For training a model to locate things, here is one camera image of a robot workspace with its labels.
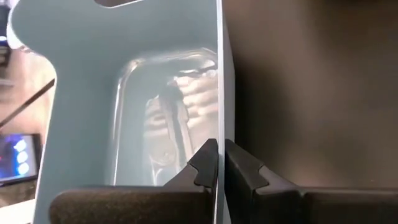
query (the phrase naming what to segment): black clamp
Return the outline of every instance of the black clamp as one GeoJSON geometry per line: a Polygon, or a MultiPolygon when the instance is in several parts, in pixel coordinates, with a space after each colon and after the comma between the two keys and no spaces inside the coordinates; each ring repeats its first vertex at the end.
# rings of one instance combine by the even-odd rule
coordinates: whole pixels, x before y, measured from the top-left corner
{"type": "Polygon", "coordinates": [[[398,223],[397,189],[299,187],[232,141],[226,141],[225,150],[225,193],[232,224],[398,223]]]}

